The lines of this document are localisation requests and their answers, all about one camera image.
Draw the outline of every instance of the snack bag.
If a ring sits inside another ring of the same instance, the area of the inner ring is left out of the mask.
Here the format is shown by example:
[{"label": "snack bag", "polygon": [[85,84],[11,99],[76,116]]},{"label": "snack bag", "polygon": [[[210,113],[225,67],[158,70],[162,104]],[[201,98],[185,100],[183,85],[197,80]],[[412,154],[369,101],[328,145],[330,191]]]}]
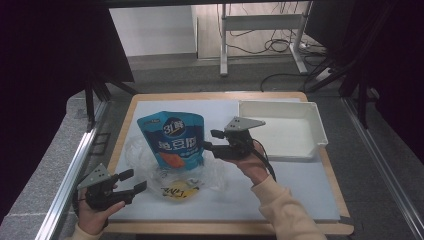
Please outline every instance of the snack bag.
[{"label": "snack bag", "polygon": [[158,112],[137,120],[161,168],[191,170],[203,165],[204,119],[184,112]]}]

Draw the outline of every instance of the black cable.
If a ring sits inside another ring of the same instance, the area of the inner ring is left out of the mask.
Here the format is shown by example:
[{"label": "black cable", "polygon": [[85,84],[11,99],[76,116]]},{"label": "black cable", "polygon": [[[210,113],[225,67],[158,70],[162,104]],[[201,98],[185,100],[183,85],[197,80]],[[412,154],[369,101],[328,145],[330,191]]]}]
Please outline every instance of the black cable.
[{"label": "black cable", "polygon": [[272,9],[271,14],[274,12],[274,10],[280,5],[281,2],[278,2],[277,5]]},{"label": "black cable", "polygon": [[287,14],[289,13],[289,9],[291,7],[291,2],[289,2],[289,6],[287,7]]},{"label": "black cable", "polygon": [[296,6],[294,7],[294,11],[293,11],[293,13],[296,13],[296,10],[297,10],[297,5],[299,4],[299,2],[296,2]]},{"label": "black cable", "polygon": [[284,5],[283,5],[283,4],[281,4],[281,7],[280,7],[280,14],[283,14],[283,13],[284,13],[284,8],[286,8],[286,2],[284,2]]},{"label": "black cable", "polygon": [[299,52],[300,53],[304,53],[304,54],[310,54],[311,55],[311,57],[312,56],[323,56],[323,57],[325,57],[327,54],[326,53],[322,53],[322,52],[313,52],[313,51],[309,51],[309,50],[307,50],[307,49],[304,49],[304,48],[298,48],[298,50],[299,50]]},{"label": "black cable", "polygon": [[314,79],[316,76],[318,76],[320,73],[322,73],[327,67],[334,64],[334,60],[330,60],[330,62],[328,64],[326,64],[324,67],[321,67],[321,66],[324,65],[324,62],[326,62],[327,60],[329,60],[328,57],[326,57],[320,64],[318,64],[318,66],[316,66],[314,68],[314,70],[311,72],[311,74],[309,74],[308,77],[305,79],[305,81],[303,81],[302,87],[299,89],[299,91],[301,91],[303,93],[306,92],[306,84],[308,82],[310,82],[312,79]]},{"label": "black cable", "polygon": [[[228,16],[230,16],[230,15],[231,15],[231,3],[230,3],[230,9],[228,10]],[[240,33],[240,34],[233,34],[233,32],[230,31],[230,35],[233,36],[233,37],[240,37],[240,36],[243,36],[245,34],[248,34],[248,33],[254,32],[254,31],[255,30],[249,30],[249,31],[246,31],[246,32],[243,32],[243,33]]]},{"label": "black cable", "polygon": [[303,58],[303,61],[304,61],[306,64],[310,65],[310,66],[316,67],[316,66],[318,66],[319,64],[313,64],[313,63],[309,62],[309,61],[308,61],[308,58],[309,58],[309,57],[318,57],[318,56],[319,56],[319,55],[316,55],[316,56],[314,56],[314,55],[305,56],[305,57]]},{"label": "black cable", "polygon": [[[218,9],[218,4],[216,5],[216,15],[217,15],[217,19],[218,19],[218,31],[219,31],[219,35],[222,37],[222,32],[221,32],[221,27],[220,27],[220,21],[219,21],[219,9]],[[241,33],[241,34],[239,34],[239,35],[233,35],[233,36],[241,36],[241,35],[244,35],[244,34],[247,34],[247,33],[253,32],[253,31],[254,31],[254,30],[247,31],[247,32]],[[285,51],[289,48],[288,44],[287,44],[286,48],[284,48],[283,50],[276,50],[276,49],[273,47],[273,45],[274,45],[274,44],[281,44],[281,43],[288,43],[288,41],[287,41],[287,40],[284,40],[284,39],[272,39],[272,38],[273,38],[273,36],[274,36],[274,34],[275,34],[275,32],[276,32],[276,30],[274,30],[274,32],[273,32],[273,34],[272,34],[272,36],[271,36],[271,40],[268,40],[268,41],[266,41],[266,42],[264,43],[264,48],[265,48],[265,49],[264,49],[264,50],[262,50],[262,51],[259,51],[259,52],[252,52],[252,51],[248,51],[248,50],[243,49],[243,48],[241,48],[241,47],[237,47],[237,46],[230,45],[230,44],[226,44],[226,45],[227,45],[227,47],[236,48],[236,49],[238,49],[238,50],[240,50],[240,51],[243,51],[243,52],[246,52],[246,53],[249,53],[249,54],[261,54],[261,53],[264,53],[264,52],[266,52],[266,51],[273,51],[273,52],[277,52],[277,53],[283,53],[283,52],[285,52]]]},{"label": "black cable", "polygon": [[268,80],[268,79],[270,79],[270,78],[272,78],[272,77],[275,77],[275,76],[293,76],[293,77],[303,77],[304,75],[300,75],[300,74],[290,74],[290,73],[277,73],[277,74],[272,74],[272,75],[269,75],[268,77],[266,77],[266,78],[264,78],[262,81],[261,81],[261,84],[260,84],[260,87],[259,87],[259,89],[261,90],[261,92],[264,92],[264,89],[263,89],[263,84],[266,82],[266,80]]},{"label": "black cable", "polygon": [[258,157],[259,158],[259,160],[261,160],[262,161],[262,163],[265,165],[265,167],[268,169],[268,171],[269,171],[269,174],[271,174],[271,176],[272,176],[272,178],[274,179],[274,181],[275,182],[277,182],[277,178],[276,178],[276,176],[275,176],[275,172],[274,172],[274,168],[272,167],[272,165],[269,163],[269,159],[268,159],[268,155],[266,154],[266,152],[265,152],[265,148],[264,148],[264,146],[262,145],[262,143],[260,143],[258,140],[255,140],[255,139],[253,139],[255,142],[257,142],[261,147],[262,147],[262,150],[264,150],[264,154],[265,154],[265,157],[264,157],[264,155],[262,155],[262,154],[260,154],[254,147],[252,147],[252,146],[249,146],[250,148],[251,148],[251,151],[252,151],[252,153],[253,154],[255,154],[255,156],[256,157]]}]

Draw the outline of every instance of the wire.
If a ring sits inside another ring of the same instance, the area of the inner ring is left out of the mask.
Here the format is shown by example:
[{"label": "wire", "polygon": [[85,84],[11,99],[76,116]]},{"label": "wire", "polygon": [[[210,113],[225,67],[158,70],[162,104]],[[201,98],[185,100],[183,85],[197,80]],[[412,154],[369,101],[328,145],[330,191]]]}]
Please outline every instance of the wire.
[{"label": "wire", "polygon": [[328,57],[326,57],[320,64],[318,64],[318,66],[316,66],[314,68],[314,70],[311,72],[311,74],[309,74],[308,77],[305,79],[305,81],[303,81],[302,87],[299,89],[299,91],[306,92],[306,84],[308,82],[310,82],[312,79],[314,79],[316,76],[318,76],[320,73],[322,73],[327,67],[329,67],[330,65],[332,65],[334,63],[334,60],[330,60],[330,62],[324,66],[324,62],[326,62],[327,60],[329,60]]},{"label": "wire", "polygon": [[311,63],[311,62],[309,62],[308,61],[308,58],[310,58],[310,57],[324,57],[325,55],[319,55],[319,54],[317,54],[317,55],[308,55],[308,56],[305,56],[304,58],[303,58],[303,61],[306,63],[306,64],[308,64],[308,65],[311,65],[311,66],[313,66],[313,67],[316,67],[316,66],[318,66],[319,64],[313,64],[313,63]]},{"label": "wire", "polygon": [[294,11],[293,13],[296,13],[296,9],[297,9],[297,5],[299,4],[299,2],[296,2],[296,6],[294,7]]},{"label": "wire", "polygon": [[[246,9],[244,9],[243,3],[241,4],[241,6],[242,6],[243,10],[246,12],[246,15],[249,15],[249,13],[246,11]],[[231,3],[230,3],[230,9],[228,11],[228,16],[230,16],[230,15],[231,15]],[[230,35],[233,36],[233,37],[240,37],[240,36],[243,36],[245,34],[248,34],[248,33],[254,32],[254,31],[255,30],[250,30],[250,31],[246,31],[246,32],[240,33],[240,34],[233,34],[233,32],[230,31]]]},{"label": "wire", "polygon": [[[219,35],[221,36],[221,38],[222,38],[222,32],[221,32],[221,23],[220,23],[220,20],[219,20],[219,9],[218,9],[218,4],[216,5],[216,14],[217,14],[217,19],[218,19],[218,31],[219,31]],[[238,37],[238,36],[242,36],[242,35],[245,35],[245,34],[248,34],[248,33],[250,33],[250,32],[253,32],[253,31],[255,31],[255,30],[250,30],[250,31],[247,31],[247,32],[244,32],[244,33],[241,33],[241,34],[238,34],[238,35],[233,35],[232,33],[231,33],[231,31],[230,31],[230,34],[232,35],[232,36],[235,36],[235,37]],[[262,50],[262,51],[258,51],[258,52],[253,52],[253,51],[249,51],[249,50],[246,50],[246,49],[243,49],[243,48],[241,48],[241,47],[238,47],[238,46],[234,46],[234,45],[230,45],[230,44],[226,44],[227,45],[227,47],[231,47],[231,48],[235,48],[235,49],[238,49],[238,50],[240,50],[240,51],[243,51],[243,52],[246,52],[246,53],[249,53],[249,54],[261,54],[261,53],[264,53],[264,52],[267,52],[267,51],[271,51],[271,52],[277,52],[277,53],[284,53],[288,48],[289,48],[289,42],[287,41],[287,40],[285,40],[285,39],[273,39],[273,37],[274,37],[274,35],[275,35],[275,32],[276,32],[276,30],[274,30],[274,32],[273,32],[273,34],[272,34],[272,36],[271,36],[271,39],[270,40],[268,40],[268,41],[266,41],[265,43],[264,43],[264,50]],[[276,50],[275,48],[274,48],[274,45],[275,44],[285,44],[286,45],[286,47],[284,48],[284,49],[282,49],[282,50]]]},{"label": "wire", "polygon": [[271,14],[274,12],[274,10],[280,5],[280,2],[277,3],[277,5],[272,9]]},{"label": "wire", "polygon": [[259,89],[261,90],[261,92],[264,92],[263,84],[264,84],[264,83],[265,83],[268,79],[270,79],[270,78],[272,78],[272,77],[275,77],[275,76],[293,76],[293,77],[303,77],[304,75],[300,75],[300,74],[290,74],[290,73],[276,73],[276,74],[269,75],[268,77],[264,78],[264,79],[261,81],[261,84],[260,84],[260,87],[259,87]]},{"label": "wire", "polygon": [[268,169],[269,174],[271,174],[274,181],[277,182],[277,178],[275,176],[274,168],[269,163],[268,155],[266,154],[264,146],[258,140],[253,139],[253,141],[257,142],[262,147],[262,150],[264,150],[265,157],[264,157],[264,155],[260,154],[254,147],[249,146],[251,148],[252,153],[255,154],[255,156],[258,157],[263,162],[265,167]]},{"label": "wire", "polygon": [[280,14],[283,14],[284,13],[284,8],[286,7],[286,2],[284,2],[284,5],[283,4],[281,4],[281,7],[280,7]]}]

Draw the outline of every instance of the white tray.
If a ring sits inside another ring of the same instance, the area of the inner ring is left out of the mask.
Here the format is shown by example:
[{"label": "white tray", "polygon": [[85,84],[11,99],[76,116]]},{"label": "white tray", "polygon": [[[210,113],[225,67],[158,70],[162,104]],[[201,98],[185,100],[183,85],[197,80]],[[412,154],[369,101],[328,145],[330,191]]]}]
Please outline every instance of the white tray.
[{"label": "white tray", "polygon": [[239,116],[266,122],[250,134],[270,161],[308,160],[328,144],[316,103],[240,101]]}]

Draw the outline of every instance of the transparent plastic bag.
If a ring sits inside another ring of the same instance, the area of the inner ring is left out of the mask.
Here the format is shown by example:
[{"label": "transparent plastic bag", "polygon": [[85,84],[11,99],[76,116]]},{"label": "transparent plastic bag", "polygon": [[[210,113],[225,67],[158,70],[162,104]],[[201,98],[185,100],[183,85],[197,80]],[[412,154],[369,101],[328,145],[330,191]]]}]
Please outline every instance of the transparent plastic bag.
[{"label": "transparent plastic bag", "polygon": [[210,151],[203,151],[203,165],[192,170],[160,168],[146,139],[139,135],[125,144],[125,160],[140,181],[155,194],[172,200],[185,200],[198,191],[210,188],[225,190],[225,168]]}]

